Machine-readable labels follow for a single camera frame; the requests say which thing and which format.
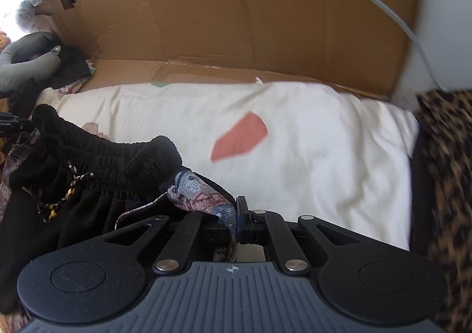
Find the black shorts with bear pattern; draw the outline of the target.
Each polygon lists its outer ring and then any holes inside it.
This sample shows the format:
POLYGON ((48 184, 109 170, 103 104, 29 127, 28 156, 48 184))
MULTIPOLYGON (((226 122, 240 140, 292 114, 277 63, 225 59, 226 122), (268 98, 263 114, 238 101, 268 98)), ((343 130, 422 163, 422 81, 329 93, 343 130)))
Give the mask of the black shorts with bear pattern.
POLYGON ((114 143, 49 105, 7 157, 1 179, 1 313, 19 306, 20 271, 33 259, 110 233, 133 217, 205 212, 236 230, 235 198, 186 168, 164 136, 114 143))

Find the grey neck pillow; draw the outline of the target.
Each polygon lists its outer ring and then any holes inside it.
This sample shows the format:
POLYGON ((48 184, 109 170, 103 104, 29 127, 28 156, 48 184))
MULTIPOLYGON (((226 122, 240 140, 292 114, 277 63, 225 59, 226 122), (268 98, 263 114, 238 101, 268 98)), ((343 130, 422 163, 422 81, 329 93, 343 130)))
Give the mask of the grey neck pillow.
POLYGON ((1 92, 11 93, 27 78, 49 78, 58 69, 59 45, 50 42, 50 33, 28 34, 6 46, 1 52, 1 92))

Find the cream bear print bedsheet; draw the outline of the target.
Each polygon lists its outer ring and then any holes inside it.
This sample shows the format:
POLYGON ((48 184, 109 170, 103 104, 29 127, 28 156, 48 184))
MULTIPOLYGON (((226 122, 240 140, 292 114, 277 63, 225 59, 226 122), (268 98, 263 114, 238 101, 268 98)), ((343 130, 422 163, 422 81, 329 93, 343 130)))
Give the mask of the cream bear print bedsheet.
POLYGON ((168 137, 185 166, 294 221, 310 214, 408 248, 412 112, 316 83, 44 90, 67 121, 114 142, 168 137))

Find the black garment under neck pillow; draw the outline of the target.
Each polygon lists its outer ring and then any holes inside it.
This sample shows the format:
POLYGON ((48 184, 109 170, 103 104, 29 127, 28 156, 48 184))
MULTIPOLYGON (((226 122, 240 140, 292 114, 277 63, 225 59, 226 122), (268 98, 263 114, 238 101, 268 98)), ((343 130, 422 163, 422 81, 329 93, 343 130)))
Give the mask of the black garment under neck pillow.
POLYGON ((58 69, 49 78, 29 77, 19 87, 7 94, 8 111, 19 117, 27 118, 32 113, 40 93, 47 89, 67 88, 77 91, 94 71, 92 61, 79 49, 60 45, 58 69))

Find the flattened brown cardboard box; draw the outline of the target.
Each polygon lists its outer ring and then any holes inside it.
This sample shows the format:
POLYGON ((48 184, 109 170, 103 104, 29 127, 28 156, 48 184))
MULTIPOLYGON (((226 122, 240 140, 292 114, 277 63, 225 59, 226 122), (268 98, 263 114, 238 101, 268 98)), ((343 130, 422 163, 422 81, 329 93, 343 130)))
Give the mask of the flattened brown cardboard box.
POLYGON ((104 59, 256 69, 389 96, 419 0, 59 0, 36 22, 104 59))

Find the leopard print folded garment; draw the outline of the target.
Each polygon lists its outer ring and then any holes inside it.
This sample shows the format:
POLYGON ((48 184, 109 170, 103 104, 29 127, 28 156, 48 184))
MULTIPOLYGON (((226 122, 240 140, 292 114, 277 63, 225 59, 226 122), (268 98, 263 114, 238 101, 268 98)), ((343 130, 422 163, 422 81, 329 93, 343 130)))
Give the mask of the leopard print folded garment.
POLYGON ((415 250, 446 278, 436 323, 446 332, 470 332, 471 92, 432 90, 417 100, 415 250))

